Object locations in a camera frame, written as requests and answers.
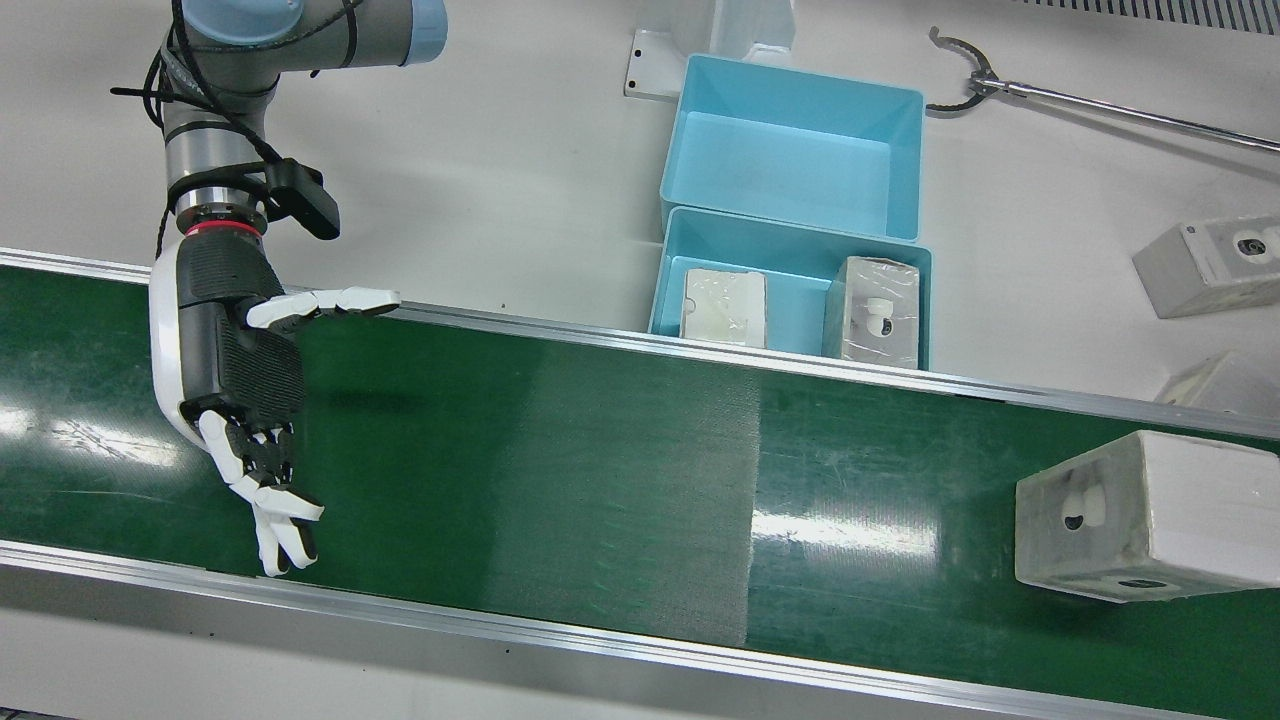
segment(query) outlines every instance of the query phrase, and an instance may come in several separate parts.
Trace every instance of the white box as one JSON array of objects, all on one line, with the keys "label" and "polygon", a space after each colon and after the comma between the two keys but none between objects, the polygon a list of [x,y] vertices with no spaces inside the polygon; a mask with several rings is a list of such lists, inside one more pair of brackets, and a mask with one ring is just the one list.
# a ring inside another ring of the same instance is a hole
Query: white box
[{"label": "white box", "polygon": [[1234,350],[1169,379],[1156,402],[1280,418],[1280,384]]},{"label": "white box", "polygon": [[1018,483],[1015,575],[1111,602],[1280,587],[1280,459],[1138,430]]},{"label": "white box", "polygon": [[1160,318],[1280,301],[1280,218],[1179,224],[1133,256]]},{"label": "white box", "polygon": [[882,258],[849,258],[827,291],[827,357],[919,368],[920,270]]},{"label": "white box", "polygon": [[680,337],[746,347],[767,343],[768,302],[763,273],[690,269]]}]

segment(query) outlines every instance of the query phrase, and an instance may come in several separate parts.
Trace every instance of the black lens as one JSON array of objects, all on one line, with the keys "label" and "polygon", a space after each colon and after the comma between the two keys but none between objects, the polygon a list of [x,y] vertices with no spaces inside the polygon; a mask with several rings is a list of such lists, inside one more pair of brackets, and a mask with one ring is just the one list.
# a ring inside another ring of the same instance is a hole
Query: black lens
[{"label": "black lens", "polygon": [[1256,237],[1247,237],[1240,242],[1236,242],[1235,246],[1240,249],[1240,252],[1248,256],[1262,255],[1267,251],[1267,243]]}]

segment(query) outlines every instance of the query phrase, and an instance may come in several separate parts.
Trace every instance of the air vent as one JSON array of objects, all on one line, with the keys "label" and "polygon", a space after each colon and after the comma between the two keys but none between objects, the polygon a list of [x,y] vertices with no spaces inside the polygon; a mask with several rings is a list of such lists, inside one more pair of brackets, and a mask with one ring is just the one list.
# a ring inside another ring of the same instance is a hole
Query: air vent
[{"label": "air vent", "polygon": [[1027,5],[1046,5],[1088,10],[1107,15],[1147,18],[1192,26],[1219,27],[1275,35],[1280,28],[1280,0],[1021,0]]}]

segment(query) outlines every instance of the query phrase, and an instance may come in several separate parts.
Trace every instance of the conveyor belt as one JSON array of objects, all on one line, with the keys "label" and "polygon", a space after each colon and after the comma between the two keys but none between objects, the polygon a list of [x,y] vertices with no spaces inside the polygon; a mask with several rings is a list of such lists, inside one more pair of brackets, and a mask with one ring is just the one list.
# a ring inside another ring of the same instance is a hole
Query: conveyor belt
[{"label": "conveyor belt", "polygon": [[[243,503],[154,407],[146,334],[142,287],[0,268],[0,539],[253,574]],[[1280,592],[1114,606],[1014,580],[1014,483],[1137,423],[388,319],[316,323],[303,355],[297,477],[328,511],[288,579],[1280,707]]]}]

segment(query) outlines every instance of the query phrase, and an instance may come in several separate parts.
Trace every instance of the blue plastic box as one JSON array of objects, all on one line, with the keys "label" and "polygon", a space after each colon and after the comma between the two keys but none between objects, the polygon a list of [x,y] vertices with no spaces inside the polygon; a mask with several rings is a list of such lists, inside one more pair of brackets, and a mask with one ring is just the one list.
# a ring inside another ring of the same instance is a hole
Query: blue plastic box
[{"label": "blue plastic box", "polygon": [[929,366],[929,282],[933,255],[908,242],[676,208],[658,269],[649,332],[680,336],[685,273],[690,268],[764,273],[769,350],[822,355],[827,290],[851,255],[886,258],[920,270],[920,369]]},{"label": "blue plastic box", "polygon": [[924,96],[692,55],[662,176],[686,205],[914,241]]}]

